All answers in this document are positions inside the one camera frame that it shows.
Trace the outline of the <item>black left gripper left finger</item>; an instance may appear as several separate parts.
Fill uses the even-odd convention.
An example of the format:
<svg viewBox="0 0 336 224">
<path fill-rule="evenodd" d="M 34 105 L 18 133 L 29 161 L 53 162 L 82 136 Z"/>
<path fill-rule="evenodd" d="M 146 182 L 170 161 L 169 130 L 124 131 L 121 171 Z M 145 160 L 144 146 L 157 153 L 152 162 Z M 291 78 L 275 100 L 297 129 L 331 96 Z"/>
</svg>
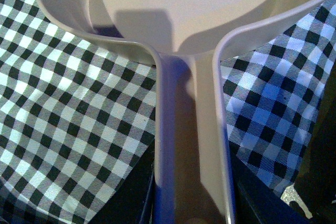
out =
<svg viewBox="0 0 336 224">
<path fill-rule="evenodd" d="M 154 143 L 151 143 L 118 191 L 91 223 L 151 223 Z"/>
</svg>

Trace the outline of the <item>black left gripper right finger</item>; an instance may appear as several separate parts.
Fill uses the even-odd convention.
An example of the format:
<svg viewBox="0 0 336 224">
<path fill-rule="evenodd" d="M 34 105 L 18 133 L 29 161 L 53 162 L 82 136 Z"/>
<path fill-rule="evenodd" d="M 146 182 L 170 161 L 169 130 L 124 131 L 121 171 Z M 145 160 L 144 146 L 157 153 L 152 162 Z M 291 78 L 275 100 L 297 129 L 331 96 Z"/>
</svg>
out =
<svg viewBox="0 0 336 224">
<path fill-rule="evenodd" d="M 278 198 L 234 153 L 230 158 L 236 223 L 309 223 Z"/>
</svg>

